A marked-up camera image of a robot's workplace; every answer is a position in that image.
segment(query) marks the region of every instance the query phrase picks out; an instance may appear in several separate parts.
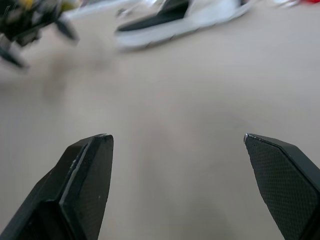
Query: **white shoe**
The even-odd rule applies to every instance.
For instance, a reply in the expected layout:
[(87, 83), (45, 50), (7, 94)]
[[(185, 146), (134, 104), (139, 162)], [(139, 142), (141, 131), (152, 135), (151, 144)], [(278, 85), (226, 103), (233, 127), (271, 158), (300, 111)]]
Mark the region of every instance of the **white shoe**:
[(250, 10), (252, 2), (202, 0), (199, 5), (199, 1), (167, 0), (156, 15), (119, 26), (115, 37), (123, 47), (146, 47), (240, 17)]

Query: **red object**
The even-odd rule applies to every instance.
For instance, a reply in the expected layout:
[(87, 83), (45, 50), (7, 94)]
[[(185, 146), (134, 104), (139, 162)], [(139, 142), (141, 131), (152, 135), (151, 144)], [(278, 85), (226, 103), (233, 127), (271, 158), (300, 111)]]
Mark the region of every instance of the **red object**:
[(302, 1), (309, 4), (317, 4), (320, 2), (320, 0), (302, 0)]

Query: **floor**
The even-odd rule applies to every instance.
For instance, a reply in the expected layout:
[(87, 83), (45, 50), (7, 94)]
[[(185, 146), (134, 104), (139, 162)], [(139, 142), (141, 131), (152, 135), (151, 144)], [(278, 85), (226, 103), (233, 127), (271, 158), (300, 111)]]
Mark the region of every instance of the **floor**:
[(300, 147), (320, 166), (319, 6), (259, 2), (238, 20), (140, 51), (116, 47), (117, 9), (53, 29), (1, 67), (0, 231), (65, 148), (114, 136), (99, 239), (281, 240), (245, 133)]

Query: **shoe sole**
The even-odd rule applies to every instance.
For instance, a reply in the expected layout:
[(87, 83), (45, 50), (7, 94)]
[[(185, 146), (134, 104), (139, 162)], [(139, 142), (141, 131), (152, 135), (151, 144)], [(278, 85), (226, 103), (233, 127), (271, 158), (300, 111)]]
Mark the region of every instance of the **shoe sole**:
[(116, 31), (115, 38), (121, 47), (125, 48), (144, 48), (152, 44), (158, 44), (181, 35), (196, 32), (200, 29), (212, 27), (216, 24), (222, 24), (236, 19), (247, 13), (252, 7), (250, 2), (239, 7), (239, 9), (228, 18), (223, 20), (214, 20), (214, 22), (195, 23), (188, 18), (175, 20), (170, 23), (164, 23), (141, 30)]

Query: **yellow object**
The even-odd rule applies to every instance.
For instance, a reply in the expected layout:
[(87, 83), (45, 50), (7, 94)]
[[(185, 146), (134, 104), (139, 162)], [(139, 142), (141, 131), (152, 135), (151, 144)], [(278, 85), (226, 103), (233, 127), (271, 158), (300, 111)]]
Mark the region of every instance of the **yellow object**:
[(61, 12), (67, 12), (73, 9), (80, 8), (81, 0), (63, 0), (61, 3)]
[(25, 9), (29, 10), (32, 7), (33, 0), (20, 0), (20, 3)]

